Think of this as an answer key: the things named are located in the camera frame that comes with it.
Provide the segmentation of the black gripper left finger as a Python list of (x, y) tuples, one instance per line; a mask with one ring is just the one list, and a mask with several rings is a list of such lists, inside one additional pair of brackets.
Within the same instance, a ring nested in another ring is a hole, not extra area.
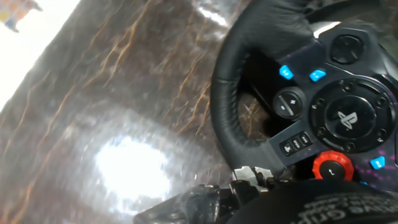
[(233, 171), (226, 185), (201, 184), (138, 213), (133, 224), (226, 223), (242, 206), (258, 196), (257, 174), (244, 166)]

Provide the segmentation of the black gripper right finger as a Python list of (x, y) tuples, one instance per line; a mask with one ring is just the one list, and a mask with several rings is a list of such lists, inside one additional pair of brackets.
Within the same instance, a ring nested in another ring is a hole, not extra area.
[(273, 189), (277, 185), (277, 179), (268, 169), (255, 167), (254, 174), (259, 189)]

